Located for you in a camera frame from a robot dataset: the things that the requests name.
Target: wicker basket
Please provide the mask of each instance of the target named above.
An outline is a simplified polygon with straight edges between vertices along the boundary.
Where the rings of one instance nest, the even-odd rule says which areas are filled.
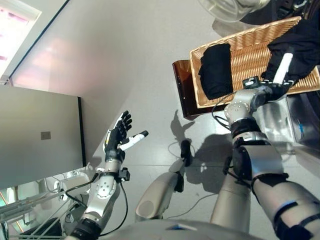
[[[267,45],[274,39],[283,35],[301,20],[301,17],[292,17],[280,21],[271,22],[255,28],[251,28],[217,41],[202,45],[190,52],[191,72],[194,86],[196,105],[198,108],[214,106],[222,97],[209,100],[201,86],[198,72],[201,67],[201,58],[208,47],[217,44],[230,44],[231,73],[233,90],[243,89],[242,81],[249,77],[259,76],[266,71],[271,53]],[[297,94],[320,90],[320,76],[317,68],[304,79],[290,88],[287,94]],[[222,104],[229,103],[233,96],[226,98]]]

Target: grey floor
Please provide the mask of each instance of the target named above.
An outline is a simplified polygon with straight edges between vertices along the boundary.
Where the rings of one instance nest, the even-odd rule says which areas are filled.
[[[182,117],[172,63],[188,59],[190,50],[217,40],[214,18],[196,0],[70,1],[13,76],[16,87],[80,96],[83,100],[87,158],[102,166],[101,142],[118,115],[132,114],[132,134],[149,136],[126,151],[124,184],[129,201],[125,225],[134,222],[135,207],[148,185],[179,155],[179,143],[192,140],[195,160],[186,169],[183,193],[172,197],[165,218],[207,222],[230,155],[228,131],[210,114],[193,122]],[[291,157],[285,162],[291,180],[320,197],[319,179]],[[122,195],[106,228],[125,213]],[[276,239],[272,226],[252,197],[250,233]]]

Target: folded black towel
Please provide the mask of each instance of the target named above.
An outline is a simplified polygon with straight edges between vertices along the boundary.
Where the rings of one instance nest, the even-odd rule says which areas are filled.
[[[201,86],[208,99],[217,99],[233,92],[230,44],[208,47],[201,58]]]

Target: window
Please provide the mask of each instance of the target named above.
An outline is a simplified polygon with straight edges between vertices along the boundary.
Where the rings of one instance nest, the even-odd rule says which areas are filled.
[[[19,0],[0,0],[0,77],[41,11]]]

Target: black cloth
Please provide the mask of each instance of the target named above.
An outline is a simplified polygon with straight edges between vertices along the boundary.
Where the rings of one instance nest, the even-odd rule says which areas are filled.
[[[285,34],[268,44],[272,57],[261,77],[273,80],[288,48],[294,49],[293,58],[285,80],[295,83],[303,79],[320,64],[320,32],[310,20],[301,20]]]
[[[217,99],[233,92],[230,44],[208,47],[201,58],[201,86],[208,99]]]

